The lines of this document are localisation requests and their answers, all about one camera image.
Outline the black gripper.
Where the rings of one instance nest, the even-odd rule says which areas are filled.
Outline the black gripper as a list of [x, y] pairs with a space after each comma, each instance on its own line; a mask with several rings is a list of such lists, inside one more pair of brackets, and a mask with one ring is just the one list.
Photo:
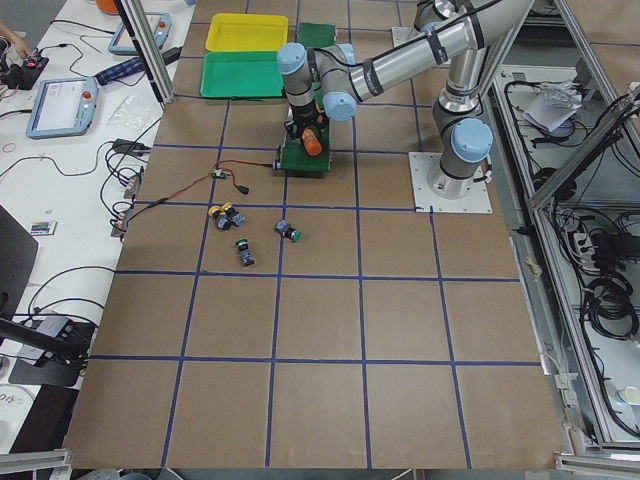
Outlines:
[[304, 106], [291, 105], [292, 118], [284, 123], [285, 130], [291, 139], [301, 139], [306, 129], [315, 129], [322, 133], [328, 126], [328, 118], [316, 102]]

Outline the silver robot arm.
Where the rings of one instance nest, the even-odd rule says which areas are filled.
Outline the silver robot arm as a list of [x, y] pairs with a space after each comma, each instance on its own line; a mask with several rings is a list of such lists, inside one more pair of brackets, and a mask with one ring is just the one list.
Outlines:
[[299, 139], [307, 129], [347, 121], [364, 101], [447, 64], [448, 78], [433, 106], [444, 149], [427, 182], [442, 198], [463, 198], [493, 144], [477, 108], [531, 6], [529, 1], [420, 1], [412, 36], [361, 62], [349, 44], [325, 49], [285, 44], [277, 63], [292, 115], [287, 133]]

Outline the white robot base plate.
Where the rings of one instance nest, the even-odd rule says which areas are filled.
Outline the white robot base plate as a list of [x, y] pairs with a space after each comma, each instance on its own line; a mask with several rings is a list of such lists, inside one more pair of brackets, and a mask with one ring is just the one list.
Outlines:
[[393, 27], [391, 29], [392, 43], [394, 47], [400, 47], [412, 42], [415, 38], [422, 38], [423, 32], [410, 27]]

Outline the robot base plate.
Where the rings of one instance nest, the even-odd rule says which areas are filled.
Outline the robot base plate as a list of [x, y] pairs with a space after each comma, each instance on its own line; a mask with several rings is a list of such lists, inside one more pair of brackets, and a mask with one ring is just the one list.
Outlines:
[[487, 181], [478, 163], [471, 178], [452, 179], [440, 170], [438, 152], [408, 154], [414, 210], [418, 213], [491, 214]]

